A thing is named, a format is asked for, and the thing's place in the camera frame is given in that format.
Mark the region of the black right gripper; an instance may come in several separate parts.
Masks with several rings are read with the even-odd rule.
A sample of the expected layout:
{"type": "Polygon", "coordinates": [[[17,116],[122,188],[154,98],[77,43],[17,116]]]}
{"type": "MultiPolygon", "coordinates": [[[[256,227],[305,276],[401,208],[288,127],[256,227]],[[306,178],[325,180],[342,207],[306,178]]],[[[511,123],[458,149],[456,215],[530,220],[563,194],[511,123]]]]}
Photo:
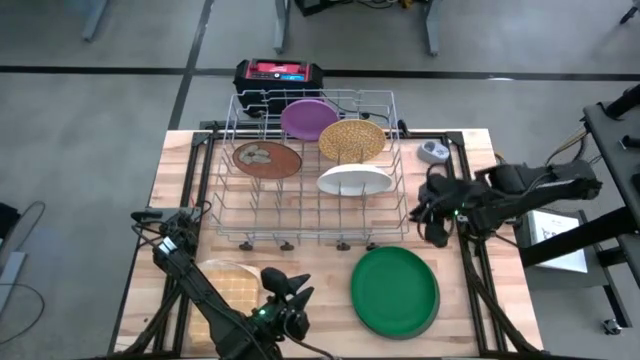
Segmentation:
{"type": "Polygon", "coordinates": [[[418,204],[409,213],[409,220],[424,226],[423,238],[436,248],[448,245],[454,223],[443,218],[451,217],[465,203],[472,203],[489,193],[488,184],[466,181],[432,174],[419,187],[418,204]]]}

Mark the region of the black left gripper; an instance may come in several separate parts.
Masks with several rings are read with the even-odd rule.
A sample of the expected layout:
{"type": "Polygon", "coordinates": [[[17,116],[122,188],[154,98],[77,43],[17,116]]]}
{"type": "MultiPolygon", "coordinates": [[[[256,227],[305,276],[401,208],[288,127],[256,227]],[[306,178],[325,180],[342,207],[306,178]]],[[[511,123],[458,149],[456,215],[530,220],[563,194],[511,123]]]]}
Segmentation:
{"type": "Polygon", "coordinates": [[[314,287],[298,290],[310,279],[310,274],[287,277],[282,271],[266,267],[260,273],[263,287],[282,299],[269,299],[263,306],[252,310],[252,324],[257,338],[281,342],[286,337],[296,341],[305,339],[310,322],[305,307],[314,293],[314,287]]]}

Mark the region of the green plate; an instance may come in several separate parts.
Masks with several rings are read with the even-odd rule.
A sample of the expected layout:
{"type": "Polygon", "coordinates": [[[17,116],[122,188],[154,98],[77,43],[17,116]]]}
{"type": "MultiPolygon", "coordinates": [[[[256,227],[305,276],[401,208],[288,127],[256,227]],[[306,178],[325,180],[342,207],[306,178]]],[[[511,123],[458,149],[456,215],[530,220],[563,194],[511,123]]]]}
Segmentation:
{"type": "Polygon", "coordinates": [[[350,281],[353,309],[373,333],[392,340],[423,334],[440,308],[440,287],[432,269],[414,252],[395,246],[367,252],[350,281]]]}

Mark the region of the white oval plate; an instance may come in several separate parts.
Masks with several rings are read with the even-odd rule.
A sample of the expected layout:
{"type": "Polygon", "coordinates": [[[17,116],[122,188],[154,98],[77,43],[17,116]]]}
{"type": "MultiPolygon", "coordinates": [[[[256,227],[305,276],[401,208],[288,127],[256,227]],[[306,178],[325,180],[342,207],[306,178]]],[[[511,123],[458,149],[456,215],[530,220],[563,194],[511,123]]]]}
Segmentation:
{"type": "Polygon", "coordinates": [[[344,164],[327,170],[317,179],[316,185],[325,193],[358,197],[386,192],[392,185],[392,178],[374,165],[344,164]]]}

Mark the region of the yellow patterned plate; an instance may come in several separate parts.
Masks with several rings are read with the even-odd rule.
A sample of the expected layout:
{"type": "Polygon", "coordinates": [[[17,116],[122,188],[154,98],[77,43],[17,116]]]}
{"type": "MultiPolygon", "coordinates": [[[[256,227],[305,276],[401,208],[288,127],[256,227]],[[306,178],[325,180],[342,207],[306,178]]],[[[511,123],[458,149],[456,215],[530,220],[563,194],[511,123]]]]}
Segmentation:
{"type": "Polygon", "coordinates": [[[318,140],[320,152],[339,164],[369,161],[385,145],[385,132],[375,123],[360,119],[338,121],[328,126],[318,140]]]}

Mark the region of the orange plate with white flower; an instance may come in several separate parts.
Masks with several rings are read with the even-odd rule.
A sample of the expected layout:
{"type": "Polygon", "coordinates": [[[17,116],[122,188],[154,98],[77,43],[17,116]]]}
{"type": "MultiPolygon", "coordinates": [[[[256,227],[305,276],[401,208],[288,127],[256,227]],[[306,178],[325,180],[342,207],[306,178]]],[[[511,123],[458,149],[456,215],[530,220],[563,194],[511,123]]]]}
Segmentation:
{"type": "Polygon", "coordinates": [[[253,141],[233,153],[234,165],[243,173],[259,179],[283,179],[298,173],[302,158],[292,148],[270,141],[253,141]]]}

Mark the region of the purple plate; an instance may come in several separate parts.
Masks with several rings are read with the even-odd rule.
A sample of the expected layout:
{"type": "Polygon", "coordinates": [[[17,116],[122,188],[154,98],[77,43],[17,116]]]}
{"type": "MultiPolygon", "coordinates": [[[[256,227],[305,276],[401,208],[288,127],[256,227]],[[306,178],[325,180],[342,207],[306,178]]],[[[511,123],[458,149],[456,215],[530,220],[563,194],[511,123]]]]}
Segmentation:
{"type": "Polygon", "coordinates": [[[289,104],[281,113],[281,127],[290,136],[317,141],[322,132],[339,120],[337,113],[324,101],[301,99],[289,104]]]}

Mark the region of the grey and white timer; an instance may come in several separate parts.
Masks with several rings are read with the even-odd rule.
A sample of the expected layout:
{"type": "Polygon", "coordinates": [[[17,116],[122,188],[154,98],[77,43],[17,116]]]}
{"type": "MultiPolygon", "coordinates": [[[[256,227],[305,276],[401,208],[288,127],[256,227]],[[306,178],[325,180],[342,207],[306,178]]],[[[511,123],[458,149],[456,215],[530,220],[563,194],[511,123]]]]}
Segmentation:
{"type": "Polygon", "coordinates": [[[428,140],[418,147],[417,156],[428,164],[441,164],[449,159],[450,151],[441,142],[428,140]]]}

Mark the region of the grey desk leg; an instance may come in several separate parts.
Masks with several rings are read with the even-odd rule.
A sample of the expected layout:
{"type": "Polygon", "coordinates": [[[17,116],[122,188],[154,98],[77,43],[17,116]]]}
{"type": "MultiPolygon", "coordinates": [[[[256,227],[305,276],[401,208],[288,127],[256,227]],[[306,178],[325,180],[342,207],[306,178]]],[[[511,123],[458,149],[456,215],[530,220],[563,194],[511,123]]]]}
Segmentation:
{"type": "Polygon", "coordinates": [[[439,55],[439,12],[442,0],[427,0],[424,6],[426,46],[430,56],[439,55]]]}
{"type": "Polygon", "coordinates": [[[285,50],[291,0],[274,0],[274,5],[275,22],[273,50],[277,54],[282,54],[285,50]]]}
{"type": "Polygon", "coordinates": [[[84,41],[94,40],[109,3],[110,0],[86,0],[86,21],[81,33],[84,41]]]}

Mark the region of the black side table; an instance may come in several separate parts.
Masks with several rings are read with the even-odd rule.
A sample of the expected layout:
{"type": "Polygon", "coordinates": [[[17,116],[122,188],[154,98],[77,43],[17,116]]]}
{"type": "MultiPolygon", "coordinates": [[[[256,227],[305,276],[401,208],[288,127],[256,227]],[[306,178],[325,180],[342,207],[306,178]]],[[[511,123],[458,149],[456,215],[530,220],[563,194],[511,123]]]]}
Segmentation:
{"type": "Polygon", "coordinates": [[[608,268],[626,263],[640,288],[640,84],[615,101],[583,109],[585,128],[597,145],[624,205],[568,232],[520,251],[525,267],[592,246],[607,283],[603,286],[622,330],[632,326],[608,268]]]}

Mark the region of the red and black toolbox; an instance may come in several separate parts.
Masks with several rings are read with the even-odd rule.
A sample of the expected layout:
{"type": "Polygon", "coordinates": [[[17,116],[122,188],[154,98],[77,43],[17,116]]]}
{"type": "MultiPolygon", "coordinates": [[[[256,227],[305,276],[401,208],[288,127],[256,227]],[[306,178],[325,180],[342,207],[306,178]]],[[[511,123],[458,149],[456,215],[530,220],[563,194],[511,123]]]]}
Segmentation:
{"type": "Polygon", "coordinates": [[[235,69],[233,84],[245,114],[277,116],[292,102],[319,97],[324,71],[304,61],[245,59],[235,69]]]}

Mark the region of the grey floor stand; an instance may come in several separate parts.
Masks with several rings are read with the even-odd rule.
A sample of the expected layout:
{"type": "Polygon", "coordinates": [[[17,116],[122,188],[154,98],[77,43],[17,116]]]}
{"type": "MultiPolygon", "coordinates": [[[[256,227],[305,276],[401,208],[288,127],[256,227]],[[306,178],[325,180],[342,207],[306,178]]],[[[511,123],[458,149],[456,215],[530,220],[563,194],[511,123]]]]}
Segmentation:
{"type": "Polygon", "coordinates": [[[0,340],[0,346],[9,344],[31,330],[39,322],[46,309],[46,301],[37,289],[28,284],[19,283],[17,281],[27,258],[27,254],[22,251],[22,247],[38,225],[45,210],[46,203],[40,200],[31,203],[22,213],[20,213],[16,208],[0,202],[0,317],[2,316],[12,291],[15,288],[23,288],[31,291],[37,296],[40,303],[40,308],[35,319],[17,333],[6,339],[0,340]],[[27,213],[36,206],[39,206],[41,210],[26,235],[17,245],[10,247],[9,242],[11,241],[12,232],[20,224],[27,213]]]}

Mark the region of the black aluminium table frame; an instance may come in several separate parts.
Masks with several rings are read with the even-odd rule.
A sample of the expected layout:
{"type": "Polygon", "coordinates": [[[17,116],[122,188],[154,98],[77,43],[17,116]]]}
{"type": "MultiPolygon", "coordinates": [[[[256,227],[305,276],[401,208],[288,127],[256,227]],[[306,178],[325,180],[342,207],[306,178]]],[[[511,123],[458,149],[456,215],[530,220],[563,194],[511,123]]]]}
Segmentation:
{"type": "MultiPolygon", "coordinates": [[[[191,145],[195,138],[212,130],[175,130],[167,131],[159,160],[156,178],[151,192],[149,206],[155,208],[175,208],[181,193],[191,145]]],[[[463,160],[453,160],[456,174],[463,170],[475,171],[495,164],[494,152],[487,129],[454,130],[410,130],[408,138],[401,139],[402,158],[408,187],[414,186],[416,176],[424,177],[426,163],[421,162],[416,149],[422,140],[444,138],[453,147],[453,153],[463,160]]],[[[237,243],[226,238],[218,238],[214,228],[203,223],[201,230],[199,259],[230,260],[254,267],[273,266],[286,274],[310,273],[308,283],[315,286],[315,292],[306,310],[311,321],[310,332],[305,342],[322,348],[342,360],[451,360],[470,359],[480,356],[477,339],[486,340],[489,350],[498,349],[493,323],[489,310],[478,296],[479,310],[482,312],[481,325],[484,338],[476,336],[475,325],[466,286],[464,269],[461,267],[459,242],[455,236],[449,240],[449,247],[436,249],[422,240],[414,239],[414,230],[409,238],[399,246],[416,250],[424,257],[429,266],[435,269],[444,300],[436,321],[422,335],[409,340],[391,340],[375,335],[359,321],[350,301],[349,279],[351,270],[362,254],[364,245],[351,245],[350,251],[337,251],[335,245],[317,245],[302,240],[293,251],[276,250],[275,245],[261,242],[254,245],[253,251],[238,249],[237,243]]],[[[485,263],[489,267],[496,298],[510,321],[538,349],[543,348],[538,322],[536,320],[530,290],[526,282],[518,250],[502,241],[491,240],[486,243],[485,263]]],[[[124,351],[141,333],[144,326],[159,309],[165,288],[165,276],[152,262],[152,255],[145,246],[134,255],[131,271],[123,296],[119,322],[115,325],[114,335],[109,346],[109,358],[115,352],[124,351]]],[[[179,340],[176,329],[182,329],[182,320],[178,321],[180,305],[174,306],[167,320],[164,345],[151,359],[167,355],[170,358],[206,360],[217,358],[214,345],[195,344],[191,341],[191,328],[187,329],[189,319],[184,321],[184,336],[180,351],[173,351],[179,340]]]]}

